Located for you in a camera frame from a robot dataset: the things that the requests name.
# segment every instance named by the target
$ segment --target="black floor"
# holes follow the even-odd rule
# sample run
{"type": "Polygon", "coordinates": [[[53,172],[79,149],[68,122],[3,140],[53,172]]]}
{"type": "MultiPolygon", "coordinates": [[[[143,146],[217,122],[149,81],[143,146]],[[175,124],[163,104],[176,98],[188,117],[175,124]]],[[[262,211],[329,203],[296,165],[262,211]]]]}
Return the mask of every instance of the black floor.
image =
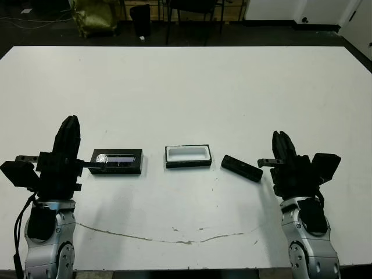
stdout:
{"type": "MultiPolygon", "coordinates": [[[[119,35],[101,34],[88,39],[80,38],[72,19],[66,22],[46,23],[16,20],[52,20],[69,19],[69,12],[45,13],[31,11],[20,14],[25,5],[0,3],[0,58],[15,45],[70,45],[70,46],[125,46],[125,47],[164,47],[166,24],[152,23],[152,34],[142,42],[134,32],[132,22],[122,22],[119,35]]],[[[170,47],[203,46],[207,27],[203,24],[172,24],[170,47]]],[[[207,46],[289,46],[324,45],[346,47],[367,69],[372,72],[372,63],[347,40],[333,31],[295,30],[291,26],[247,27],[242,23],[223,26],[219,34],[219,25],[210,29],[207,46]]]]}

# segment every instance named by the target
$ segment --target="white table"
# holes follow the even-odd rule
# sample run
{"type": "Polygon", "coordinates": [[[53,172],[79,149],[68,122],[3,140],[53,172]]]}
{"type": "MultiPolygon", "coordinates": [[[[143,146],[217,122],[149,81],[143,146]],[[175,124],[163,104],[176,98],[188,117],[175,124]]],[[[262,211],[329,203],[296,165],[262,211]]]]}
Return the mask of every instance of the white table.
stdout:
{"type": "MultiPolygon", "coordinates": [[[[0,87],[2,162],[51,151],[72,114],[80,159],[144,150],[139,177],[78,179],[78,270],[289,266],[269,170],[256,184],[220,167],[225,154],[273,157],[274,130],[299,154],[342,157],[321,186],[331,241],[342,265],[372,262],[372,79],[344,48],[14,47],[0,87]],[[165,169],[164,147],[179,144],[209,144],[211,168],[165,169]]],[[[0,185],[0,269],[13,269],[13,226],[30,193],[2,174],[0,185]]]]}

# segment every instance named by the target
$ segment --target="crack on table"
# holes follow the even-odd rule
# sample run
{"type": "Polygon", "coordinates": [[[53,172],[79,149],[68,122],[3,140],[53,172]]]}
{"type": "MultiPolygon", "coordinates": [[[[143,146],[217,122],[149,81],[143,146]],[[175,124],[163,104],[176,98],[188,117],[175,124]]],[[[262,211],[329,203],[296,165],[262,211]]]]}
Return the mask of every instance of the crack on table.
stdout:
{"type": "MultiPolygon", "coordinates": [[[[184,245],[192,245],[194,243],[204,243],[204,242],[211,241],[211,240],[218,239],[218,238],[232,237],[234,235],[244,235],[245,234],[244,232],[236,232],[235,234],[223,234],[223,235],[217,235],[215,237],[210,237],[210,238],[207,238],[207,239],[204,239],[204,240],[201,240],[201,241],[193,241],[193,240],[188,240],[188,241],[167,241],[167,240],[159,240],[159,239],[152,239],[152,238],[136,237],[135,235],[130,235],[130,234],[119,234],[118,232],[104,231],[104,230],[100,230],[100,229],[97,229],[97,228],[89,227],[87,225],[84,225],[84,224],[81,224],[81,223],[78,223],[78,222],[76,222],[76,224],[78,224],[78,225],[80,225],[80,226],[82,226],[84,228],[87,228],[89,230],[96,231],[98,233],[104,233],[104,234],[110,234],[110,235],[118,235],[118,236],[121,236],[121,237],[135,238],[135,239],[144,240],[144,241],[154,241],[154,242],[172,243],[172,244],[184,244],[184,245]]],[[[250,234],[252,231],[257,230],[259,227],[260,226],[257,226],[256,228],[254,228],[253,230],[251,230],[248,234],[250,234]]]]}

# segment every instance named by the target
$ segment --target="yellow bag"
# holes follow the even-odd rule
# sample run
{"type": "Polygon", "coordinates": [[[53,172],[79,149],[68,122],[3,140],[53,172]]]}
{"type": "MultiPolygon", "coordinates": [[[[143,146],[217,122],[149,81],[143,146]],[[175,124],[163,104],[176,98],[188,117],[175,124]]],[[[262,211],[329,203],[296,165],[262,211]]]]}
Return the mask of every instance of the yellow bag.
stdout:
{"type": "Polygon", "coordinates": [[[71,9],[80,36],[101,32],[115,35],[119,20],[114,3],[118,0],[73,0],[71,9]]]}

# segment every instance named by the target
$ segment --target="robotic hand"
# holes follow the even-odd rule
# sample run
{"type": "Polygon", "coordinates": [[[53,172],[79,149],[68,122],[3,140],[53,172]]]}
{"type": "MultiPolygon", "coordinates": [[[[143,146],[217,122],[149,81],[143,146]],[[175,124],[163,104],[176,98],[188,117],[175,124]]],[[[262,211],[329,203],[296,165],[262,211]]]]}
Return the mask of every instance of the robotic hand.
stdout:
{"type": "Polygon", "coordinates": [[[284,132],[274,132],[275,159],[259,159],[270,169],[274,192],[283,198],[281,224],[289,245],[295,279],[341,279],[337,253],[330,242],[330,225],[324,215],[319,186],[332,179],[341,158],[317,153],[312,162],[296,154],[284,132]]]}
{"type": "Polygon", "coordinates": [[[17,156],[0,169],[16,187],[33,192],[19,214],[15,229],[16,254],[14,262],[18,279],[71,278],[74,265],[73,232],[75,229],[74,191],[80,191],[77,177],[83,167],[103,167],[99,163],[84,163],[77,159],[80,145],[80,125],[76,116],[69,116],[61,125],[53,151],[37,156],[17,156]],[[32,163],[37,163],[36,175],[32,163]],[[18,251],[23,212],[33,203],[25,227],[28,245],[25,274],[18,251]]]}

